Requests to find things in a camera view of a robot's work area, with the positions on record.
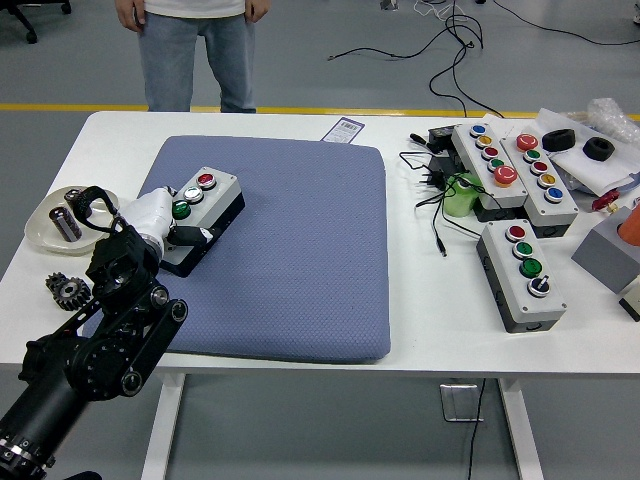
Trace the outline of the person's right hand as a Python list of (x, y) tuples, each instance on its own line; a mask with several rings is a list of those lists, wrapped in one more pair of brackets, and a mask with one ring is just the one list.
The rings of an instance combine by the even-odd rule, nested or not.
[(120, 24), (135, 33), (141, 33), (146, 23), (143, 0), (115, 0), (114, 6)]

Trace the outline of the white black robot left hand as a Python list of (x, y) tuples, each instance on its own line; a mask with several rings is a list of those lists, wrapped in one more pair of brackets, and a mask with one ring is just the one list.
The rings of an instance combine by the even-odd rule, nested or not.
[(124, 220), (132, 225), (143, 240), (164, 254), (166, 244), (173, 246), (206, 246), (214, 235), (207, 229), (178, 225), (172, 214), (172, 195), (166, 187), (153, 190), (120, 210)]

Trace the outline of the person's left hand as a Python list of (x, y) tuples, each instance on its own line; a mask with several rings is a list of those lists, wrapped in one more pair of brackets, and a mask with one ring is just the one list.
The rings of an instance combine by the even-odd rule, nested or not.
[(269, 12), (271, 5), (271, 0), (246, 0), (245, 20), (249, 23), (257, 23)]

